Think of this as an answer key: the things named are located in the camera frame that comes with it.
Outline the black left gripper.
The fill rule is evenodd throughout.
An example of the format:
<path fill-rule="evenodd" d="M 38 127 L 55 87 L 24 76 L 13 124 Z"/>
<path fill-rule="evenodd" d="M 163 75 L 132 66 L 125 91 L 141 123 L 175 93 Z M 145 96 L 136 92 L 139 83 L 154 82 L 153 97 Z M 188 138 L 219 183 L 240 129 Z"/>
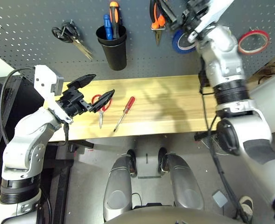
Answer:
<path fill-rule="evenodd" d="M 87 74 L 70 82 L 67 84 L 68 89 L 63 92 L 59 100 L 56 100 L 69 117 L 81 115 L 87 111 L 94 113 L 105 112 L 111 105 L 112 97 L 115 93 L 114 89 L 103 95 L 97 94 L 93 96 L 92 104 L 83 100 L 84 96 L 78 89 L 87 86 L 95 77 L 96 74 Z"/>

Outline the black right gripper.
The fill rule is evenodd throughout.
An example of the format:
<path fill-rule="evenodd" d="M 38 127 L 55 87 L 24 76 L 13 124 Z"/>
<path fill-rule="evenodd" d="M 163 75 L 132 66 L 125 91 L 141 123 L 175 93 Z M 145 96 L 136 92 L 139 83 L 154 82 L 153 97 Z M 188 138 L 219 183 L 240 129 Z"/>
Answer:
<path fill-rule="evenodd" d="M 208 12 L 208 3 L 208 0 L 186 1 L 186 9 L 182 12 L 180 21 L 177 21 L 176 15 L 167 4 L 166 0 L 159 0 L 159 7 L 166 22 L 173 23 L 171 25 L 172 30 L 178 28 L 195 30 L 195 28 L 200 24 L 201 18 Z"/>

